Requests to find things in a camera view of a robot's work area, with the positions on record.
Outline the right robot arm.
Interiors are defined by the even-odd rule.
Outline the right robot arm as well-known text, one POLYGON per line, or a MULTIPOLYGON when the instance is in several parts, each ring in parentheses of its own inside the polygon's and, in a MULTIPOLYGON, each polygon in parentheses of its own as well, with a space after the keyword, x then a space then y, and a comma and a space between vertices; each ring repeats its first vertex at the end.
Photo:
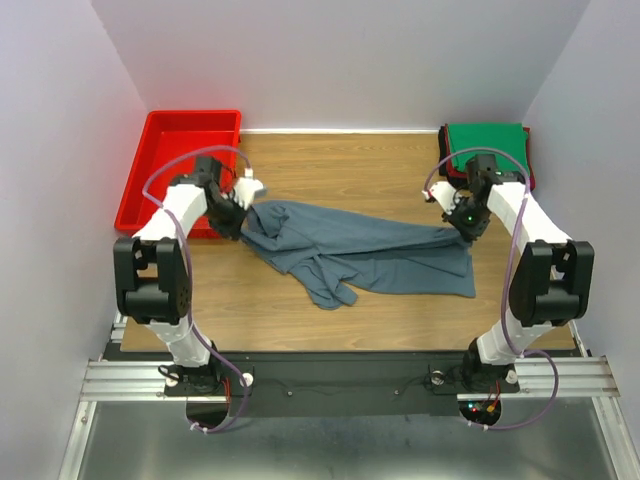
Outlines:
POLYGON ((511 237, 500 318, 471 342, 460 366, 463 384, 482 390, 494 380, 516 383, 516 359, 541 336, 584 316, 595 250, 551 220, 533 198, 521 165, 512 171, 499 167, 503 153, 494 148, 468 152, 468 195, 447 182, 433 184, 428 195, 465 241, 478 240, 493 218, 511 237))

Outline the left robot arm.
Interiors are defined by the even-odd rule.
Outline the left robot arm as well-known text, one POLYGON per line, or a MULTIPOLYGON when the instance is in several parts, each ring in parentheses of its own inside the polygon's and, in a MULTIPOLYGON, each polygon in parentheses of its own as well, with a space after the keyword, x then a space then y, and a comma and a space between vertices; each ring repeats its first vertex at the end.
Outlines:
POLYGON ((193 158, 193 171, 175 176, 163 198, 143 188, 155 212, 141 229, 113 246, 118 310, 168 348, 172 362, 160 366, 159 373, 171 396, 208 396, 229 387, 214 342, 193 319, 187 237, 205 219, 220 237, 238 240, 249 207, 263 188, 252 167, 245 166, 230 189, 224 189, 224 164, 206 151, 193 158))

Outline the blue-grey t-shirt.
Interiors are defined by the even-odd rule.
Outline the blue-grey t-shirt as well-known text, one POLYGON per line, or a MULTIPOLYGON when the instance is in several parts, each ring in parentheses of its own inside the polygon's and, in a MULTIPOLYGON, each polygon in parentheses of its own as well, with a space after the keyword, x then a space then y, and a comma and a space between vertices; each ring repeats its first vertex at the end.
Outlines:
POLYGON ((354 305, 357 289, 476 295, 470 245, 449 227, 272 200, 251 207, 241 238, 325 310, 354 305))

